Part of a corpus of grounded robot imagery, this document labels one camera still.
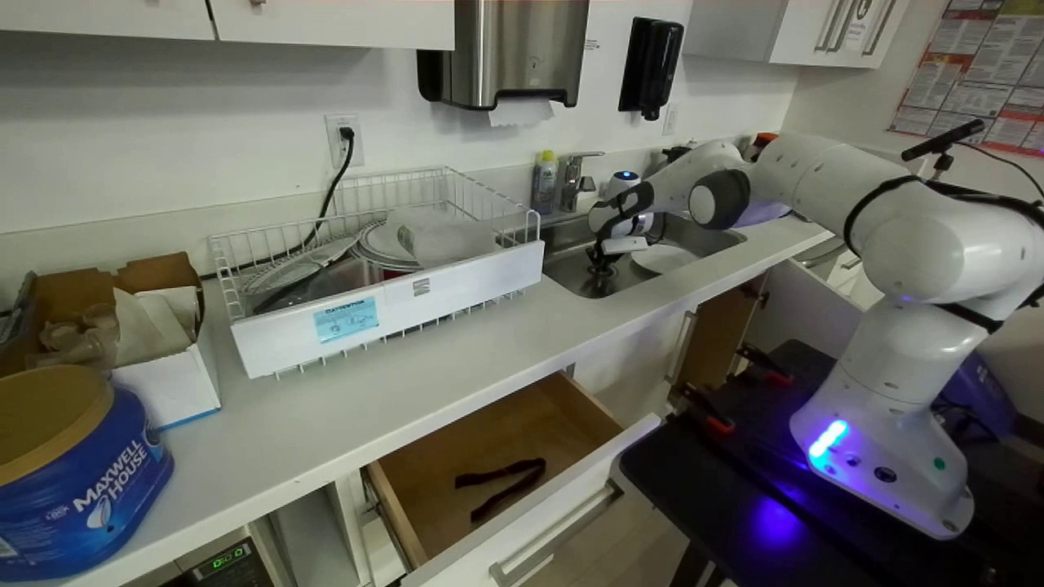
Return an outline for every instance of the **dish drying rack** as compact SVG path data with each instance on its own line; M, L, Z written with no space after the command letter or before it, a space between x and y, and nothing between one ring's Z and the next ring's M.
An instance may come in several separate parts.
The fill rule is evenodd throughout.
M255 309L247 283L263 266L347 242L396 208L438 208L462 221L477 221L473 227L489 232L495 246L282 309ZM542 215L457 169L347 179L334 213L319 221L315 242L302 246L315 227L317 221L210 237L233 340L247 377L326 363L330 354L495 304L542 280ZM347 261L380 264L357 252Z

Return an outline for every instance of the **cable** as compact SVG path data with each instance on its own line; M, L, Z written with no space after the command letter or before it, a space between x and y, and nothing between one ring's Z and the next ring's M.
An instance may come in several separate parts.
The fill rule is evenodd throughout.
M1028 172L1025 166L1020 166L1020 162L1008 161L1008 156L999 156L999 152L984 150L980 142L965 142L965 150L975 150L975 152L984 152L984 156L990 156L990 161L999 161L999 162L1020 169L1025 179L1035 182L1035 188L1039 188L1039 195L1041 195L1039 201L1044 205L1044 186L1035 179L1035 172Z
M326 186L326 195L325 195L325 205L319 205L319 215L317 215L315 227L312 227L294 246L288 246L288 252L282 252L282 253L272 253L272 256L255 256L255 261L237 264L237 266L230 266L230 270L244 270L244 266L269 264L269 261L276 261L276 256L291 256L291 253L299 253L302 246L308 246L308 243L317 242L317 234L319 234L319 227L325 227L325 221L326 221L326 215L330 215L337 186L340 186L340 179L350 172L352 156L357 156L357 130L352 130L352 126L343 126L340 137L350 140L350 150L347 150L347 161L340 162L340 169L334 172L334 179L330 179L330 186Z

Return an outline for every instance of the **sink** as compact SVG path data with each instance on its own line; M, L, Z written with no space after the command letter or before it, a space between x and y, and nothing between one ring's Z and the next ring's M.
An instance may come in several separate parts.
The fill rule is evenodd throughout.
M595 232L587 227L587 215L566 215L566 218L553 218L545 221L545 274L563 283L566 289L579 292L579 296L614 296L620 289L630 289L644 280L656 280L656 270L641 266L630 253L624 253L614 264L614 287L606 292L590 287L590 261L587 261L587 246L595 243ZM744 242L744 234L737 232L704 232L694 227L677 215L656 215L652 243L677 243L682 252L688 252L677 266L688 266L699 256L711 256L725 246L736 246Z

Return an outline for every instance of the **open drawer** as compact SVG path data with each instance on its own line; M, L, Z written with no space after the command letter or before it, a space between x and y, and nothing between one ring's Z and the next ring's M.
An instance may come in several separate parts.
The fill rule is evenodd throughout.
M656 424L648 418L624 431L566 374L553 374L371 462L369 482L412 566L406 587L523 582L616 501L610 465ZM457 477L519 458L545 458L539 484L473 520L527 474L465 488Z

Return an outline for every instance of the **white countertop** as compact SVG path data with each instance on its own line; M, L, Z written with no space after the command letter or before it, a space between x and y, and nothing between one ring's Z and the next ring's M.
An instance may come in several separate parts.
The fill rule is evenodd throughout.
M177 458L171 484L127 548L72 582L127 582L586 359L595 344L628 340L658 314L699 307L830 237L797 218L744 234L737 246L606 300L581 300L542 280L489 309L257 381L244 377L223 300L210 287L227 411L163 434Z

